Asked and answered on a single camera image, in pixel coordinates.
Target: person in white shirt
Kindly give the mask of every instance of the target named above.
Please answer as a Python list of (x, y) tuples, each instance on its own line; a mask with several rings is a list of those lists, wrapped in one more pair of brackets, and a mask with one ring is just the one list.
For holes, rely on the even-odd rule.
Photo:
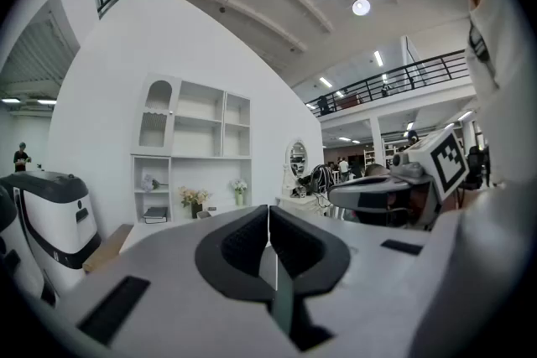
[[(467, 66), (480, 103), (477, 123), (490, 147), (491, 179), (527, 183), (537, 178), (537, 163), (528, 163), (537, 140), (534, 34), (517, 0), (469, 3)], [(516, 147), (509, 136), (518, 136)]]
[(339, 171), (341, 172), (341, 181), (346, 182), (349, 179), (349, 163), (345, 160), (345, 157), (339, 162)]

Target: flower pot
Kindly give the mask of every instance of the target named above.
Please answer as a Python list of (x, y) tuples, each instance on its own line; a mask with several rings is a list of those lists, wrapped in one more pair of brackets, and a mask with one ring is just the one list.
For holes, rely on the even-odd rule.
[(235, 191), (235, 203), (237, 206), (244, 206), (244, 193)]
[(201, 212), (203, 210), (203, 206), (199, 203), (192, 203), (192, 219), (196, 219), (198, 217), (198, 212)]

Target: stack of books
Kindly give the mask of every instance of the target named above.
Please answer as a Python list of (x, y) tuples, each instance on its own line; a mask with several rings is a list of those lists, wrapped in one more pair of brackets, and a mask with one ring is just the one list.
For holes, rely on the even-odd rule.
[(143, 214), (143, 220), (146, 224), (160, 224), (167, 221), (167, 214), (167, 207), (150, 207), (147, 212)]

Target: ceiling light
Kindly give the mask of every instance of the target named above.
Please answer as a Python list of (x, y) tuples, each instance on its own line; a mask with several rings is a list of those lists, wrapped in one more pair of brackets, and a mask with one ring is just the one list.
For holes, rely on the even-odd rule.
[(369, 3), (367, 0), (357, 0), (352, 5), (352, 11), (359, 16), (367, 15), (370, 9), (371, 3)]
[(384, 66), (383, 59), (380, 56), (380, 53), (378, 51), (375, 51), (373, 53), (375, 55), (375, 59), (377, 59), (378, 67)]
[(468, 115), (470, 115), (472, 113), (472, 111), (468, 111), (467, 113), (465, 113), (462, 117), (459, 117), (459, 119), (457, 121), (462, 121), (464, 118), (466, 118)]
[(332, 84), (330, 82), (328, 82), (325, 78), (319, 78), (319, 81), (322, 82), (328, 88), (332, 87)]

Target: arched cabinet door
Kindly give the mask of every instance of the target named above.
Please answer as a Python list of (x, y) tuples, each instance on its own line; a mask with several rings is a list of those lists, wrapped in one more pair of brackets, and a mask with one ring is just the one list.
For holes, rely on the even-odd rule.
[(133, 123), (133, 154), (171, 155), (180, 83), (173, 76), (148, 75)]

